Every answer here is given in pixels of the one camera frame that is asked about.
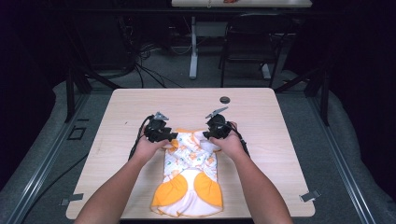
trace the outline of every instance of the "hand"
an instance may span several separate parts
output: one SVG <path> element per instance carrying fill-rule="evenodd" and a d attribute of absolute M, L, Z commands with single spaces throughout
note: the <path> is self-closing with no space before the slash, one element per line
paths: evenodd
<path fill-rule="evenodd" d="M 231 122 L 231 124 L 236 129 L 236 123 Z M 226 138 L 217 139 L 215 137 L 210 137 L 209 141 L 221 147 L 221 150 L 232 160 L 234 160 L 234 158 L 240 156 L 241 154 L 246 155 L 241 144 L 241 139 L 235 131 L 230 131 Z"/>
<path fill-rule="evenodd" d="M 144 134 L 145 129 L 146 126 L 143 127 L 140 136 Z M 132 158 L 136 158 L 137 160 L 142 162 L 142 165 L 144 165 L 154 156 L 158 148 L 164 147 L 167 144 L 169 144 L 169 141 L 167 139 L 162 140 L 161 142 L 152 143 L 147 139 L 146 136 L 142 136 L 137 143 L 136 150 Z"/>

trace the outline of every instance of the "folded cloth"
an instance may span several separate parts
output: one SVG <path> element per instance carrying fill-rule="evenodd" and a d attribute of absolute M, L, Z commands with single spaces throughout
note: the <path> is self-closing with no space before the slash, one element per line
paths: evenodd
<path fill-rule="evenodd" d="M 172 217 L 205 217 L 222 211 L 216 151 L 203 132 L 177 130 L 165 150 L 163 182 L 156 189 L 151 210 Z"/>

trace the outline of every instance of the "desk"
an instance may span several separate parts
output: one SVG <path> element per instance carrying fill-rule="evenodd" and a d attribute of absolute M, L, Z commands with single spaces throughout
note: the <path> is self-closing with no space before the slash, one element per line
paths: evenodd
<path fill-rule="evenodd" d="M 161 111 L 169 118 L 166 126 L 173 130 L 207 130 L 205 116 L 224 107 L 221 96 L 231 99 L 221 114 L 238 123 L 251 158 L 276 185 L 291 215 L 313 216 L 313 203 L 304 203 L 299 196 L 308 188 L 274 91 L 259 88 L 114 91 L 74 191 L 84 197 L 69 204 L 66 216 L 75 219 L 93 193 L 127 162 L 145 117 Z M 163 156 L 164 151 L 158 150 L 142 169 L 121 218 L 173 218 L 149 209 L 154 191 L 163 181 Z M 250 217 L 235 166 L 222 152 L 218 152 L 218 168 L 224 211 L 208 218 Z"/>
<path fill-rule="evenodd" d="M 172 0 L 172 7 L 311 7 L 311 0 L 239 0 L 235 3 L 223 3 L 223 0 Z M 196 48 L 196 21 L 191 20 L 191 64 L 190 79 L 197 78 L 198 50 Z"/>

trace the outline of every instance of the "gray floor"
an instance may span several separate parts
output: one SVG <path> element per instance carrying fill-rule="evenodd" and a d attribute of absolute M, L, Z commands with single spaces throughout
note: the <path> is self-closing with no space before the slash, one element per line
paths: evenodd
<path fill-rule="evenodd" d="M 207 88 L 219 86 L 217 69 L 219 62 L 219 47 L 207 40 L 199 48 L 198 78 L 189 79 L 190 54 L 176 54 L 172 51 L 154 50 L 150 57 L 143 61 L 143 65 L 167 77 L 184 88 Z M 257 67 L 233 65 L 227 69 L 225 87 L 266 87 L 267 81 Z M 282 84 L 282 80 L 293 78 L 292 72 L 284 71 L 276 77 L 275 86 Z M 161 88 L 152 77 L 143 75 L 145 88 Z M 140 77 L 136 71 L 125 77 L 111 79 L 125 88 L 140 88 Z M 31 193 L 40 195 L 53 180 L 67 170 L 72 164 L 81 159 L 89 150 L 99 127 L 101 118 L 106 110 L 111 90 L 101 83 L 90 80 L 94 90 L 91 95 L 84 96 L 76 92 L 80 110 L 75 119 L 68 125 L 64 124 L 66 116 L 65 84 L 54 88 L 57 102 L 51 117 L 41 134 L 37 137 L 32 148 L 27 153 L 18 170 L 14 173 L 0 194 L 2 212 L 0 223 L 20 223 L 24 213 L 12 219 L 21 209 L 21 204 L 27 206 L 32 200 L 23 196 Z M 180 88 L 178 85 L 164 80 L 168 88 Z M 316 213 L 313 217 L 295 218 L 295 223 L 396 223 L 396 206 L 394 201 L 384 193 L 374 182 L 370 173 L 360 160 L 359 145 L 353 127 L 338 99 L 331 94 L 329 105 L 330 128 L 323 128 L 317 118 L 317 99 L 305 98 L 302 90 L 304 83 L 298 84 L 288 92 L 276 95 L 282 114 L 288 126 L 290 137 L 302 166 L 306 183 L 310 190 L 319 190 L 322 196 L 315 201 Z M 71 127 L 83 127 L 86 132 L 81 140 L 67 140 Z M 336 146 L 341 150 L 347 168 L 353 174 L 357 188 L 352 188 L 342 175 L 343 170 L 337 166 L 328 132 L 336 140 Z M 43 182 L 38 183 L 36 190 L 29 191 L 32 177 L 40 167 L 54 146 L 59 146 L 53 155 L 54 163 L 49 172 L 42 176 Z M 58 205 L 61 199 L 73 194 L 84 161 L 70 170 L 65 176 L 49 188 L 26 217 L 24 223 L 71 223 L 65 217 L 66 206 Z M 361 195 L 361 200 L 354 200 L 354 193 Z M 358 203 L 366 203 L 371 217 L 362 217 Z M 248 220 L 236 220 L 235 223 L 249 223 Z"/>

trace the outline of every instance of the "wire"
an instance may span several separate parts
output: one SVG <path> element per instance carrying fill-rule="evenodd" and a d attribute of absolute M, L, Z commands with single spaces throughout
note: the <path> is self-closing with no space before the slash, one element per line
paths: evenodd
<path fill-rule="evenodd" d="M 186 20 L 186 17 L 183 17 L 183 20 L 184 20 L 184 24 L 186 24 L 187 29 L 189 29 L 190 34 L 191 34 L 191 29 L 190 29 L 189 23 L 188 23 L 187 20 Z"/>
<path fill-rule="evenodd" d="M 112 78 L 117 78 L 117 77 L 124 77 L 124 76 L 130 74 L 133 71 L 134 71 L 134 65 L 128 66 L 128 67 L 122 69 L 122 71 L 120 71 L 119 73 L 116 73 L 116 74 L 111 74 L 111 75 L 100 74 L 100 75 L 101 75 L 101 77 L 105 77 L 107 79 L 112 79 Z"/>
<path fill-rule="evenodd" d="M 140 125 L 139 132 L 137 133 L 136 140 L 134 141 L 134 146 L 131 148 L 131 152 L 129 153 L 129 158 L 128 158 L 128 160 L 130 160 L 130 159 L 132 158 L 132 156 L 134 155 L 134 152 L 136 151 L 137 143 L 139 142 L 140 138 L 142 138 L 143 136 L 146 135 L 145 133 L 143 133 L 142 135 L 140 135 L 140 134 L 142 133 L 143 127 L 145 126 L 145 123 L 146 123 L 149 119 L 152 119 L 152 118 L 154 118 L 154 115 L 150 115 L 150 116 L 146 117 L 146 118 L 143 120 L 142 124 Z"/>
<path fill-rule="evenodd" d="M 239 137 L 239 139 L 241 141 L 241 144 L 242 144 L 242 148 L 247 153 L 247 155 L 250 157 L 250 154 L 248 153 L 247 142 L 245 142 L 244 138 L 242 137 L 242 134 L 236 130 L 236 127 L 235 127 L 234 124 L 232 124 L 231 122 L 227 122 L 227 123 L 229 123 L 231 125 L 220 123 L 220 122 L 215 122 L 215 124 L 223 125 L 223 126 L 226 126 L 226 127 L 230 128 L 231 130 L 233 130 L 238 135 L 238 137 Z"/>
<path fill-rule="evenodd" d="M 80 162 L 82 162 L 85 158 L 88 157 L 88 154 L 85 154 L 81 159 L 79 159 L 78 161 L 76 161 L 72 166 L 70 166 L 66 171 L 64 171 L 63 173 L 61 173 L 56 179 L 54 179 L 41 193 L 40 195 L 35 199 L 35 201 L 33 202 L 33 204 L 30 206 L 30 208 L 27 210 L 26 214 L 23 216 L 23 220 L 21 221 L 21 223 L 23 223 L 25 221 L 25 219 L 27 218 L 27 216 L 29 215 L 29 213 L 32 211 L 32 209 L 35 207 L 35 205 L 38 203 L 38 201 L 40 201 L 40 199 L 44 196 L 44 194 L 59 180 L 61 179 L 64 175 L 66 175 L 69 171 L 71 171 L 73 168 L 75 168 Z"/>
<path fill-rule="evenodd" d="M 177 52 L 175 49 L 177 49 L 177 48 L 179 48 L 179 49 L 181 49 L 181 48 L 188 48 L 188 49 L 186 49 L 185 51 L 183 51 L 183 52 Z M 185 54 L 185 53 L 188 53 L 189 51 L 190 51 L 190 49 L 192 48 L 192 45 L 189 45 L 189 46 L 187 46 L 187 47 L 173 47 L 173 46 L 171 46 L 171 50 L 175 53 L 175 54 L 178 54 L 178 55 L 182 55 L 182 54 Z"/>
<path fill-rule="evenodd" d="M 150 52 L 155 50 L 155 45 L 154 44 L 150 44 L 147 43 L 146 45 L 144 45 L 142 47 L 142 49 L 140 50 L 140 53 L 136 59 L 136 63 L 134 65 L 134 69 L 136 70 L 137 74 L 140 76 L 140 81 L 142 83 L 141 88 L 144 88 L 144 81 L 143 81 L 143 76 L 142 76 L 142 71 L 147 73 L 150 77 L 152 77 L 157 83 L 159 83 L 163 88 L 167 88 L 165 86 L 165 80 L 177 85 L 180 88 L 183 88 L 182 86 L 180 86 L 179 84 L 177 84 L 176 82 L 172 81 L 171 79 L 164 77 L 162 75 L 160 75 L 158 72 L 153 71 L 145 66 L 143 66 L 143 61 L 148 59 L 149 56 L 151 55 Z"/>

